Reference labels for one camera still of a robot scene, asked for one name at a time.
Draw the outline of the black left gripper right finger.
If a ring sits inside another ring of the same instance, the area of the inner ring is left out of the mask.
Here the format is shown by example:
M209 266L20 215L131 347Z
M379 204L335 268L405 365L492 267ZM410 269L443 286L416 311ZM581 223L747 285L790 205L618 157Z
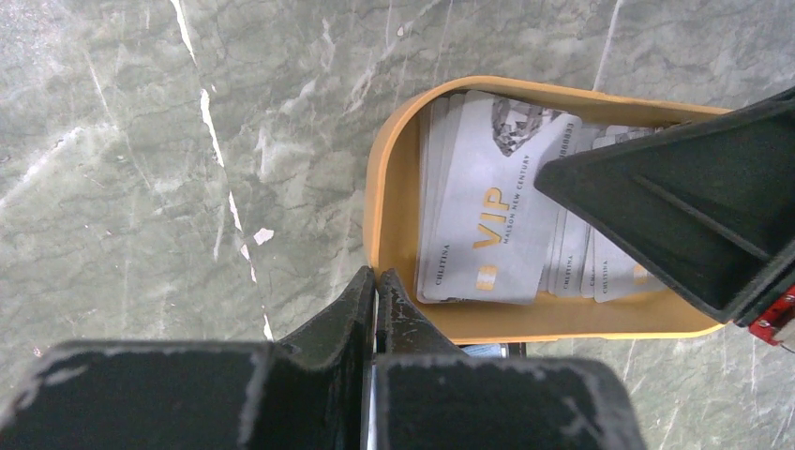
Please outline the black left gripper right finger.
M635 409L607 365L576 357L475 357L381 276L375 362L379 449L642 449Z

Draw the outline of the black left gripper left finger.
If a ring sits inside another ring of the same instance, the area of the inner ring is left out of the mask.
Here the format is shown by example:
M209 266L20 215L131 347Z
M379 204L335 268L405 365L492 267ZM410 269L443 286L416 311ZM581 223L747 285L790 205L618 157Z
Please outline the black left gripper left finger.
M276 341L72 340L1 414L5 449L356 449L376 280Z

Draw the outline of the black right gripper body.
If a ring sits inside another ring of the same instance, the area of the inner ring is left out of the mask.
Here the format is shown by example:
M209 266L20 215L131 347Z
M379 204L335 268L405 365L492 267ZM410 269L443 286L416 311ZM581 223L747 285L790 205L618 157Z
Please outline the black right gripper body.
M772 347L794 344L794 283L784 282L767 290L752 310L747 325L750 335Z

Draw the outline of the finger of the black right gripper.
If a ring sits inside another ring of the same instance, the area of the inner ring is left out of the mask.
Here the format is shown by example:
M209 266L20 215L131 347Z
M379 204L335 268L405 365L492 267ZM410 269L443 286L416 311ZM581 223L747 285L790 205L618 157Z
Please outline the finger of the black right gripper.
M535 187L720 323L794 282L794 93L547 163Z

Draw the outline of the orange oval tray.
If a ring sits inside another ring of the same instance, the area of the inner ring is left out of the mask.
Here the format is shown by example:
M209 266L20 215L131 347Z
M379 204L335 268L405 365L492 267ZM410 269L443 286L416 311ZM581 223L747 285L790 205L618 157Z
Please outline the orange oval tray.
M463 93L449 172L424 176L421 112ZM539 292L559 205L534 188L575 153L583 123L657 130L720 110L493 76L447 82L401 104L372 145L364 244L382 293L399 281L456 344L558 338L690 338L720 323L670 289L599 303Z

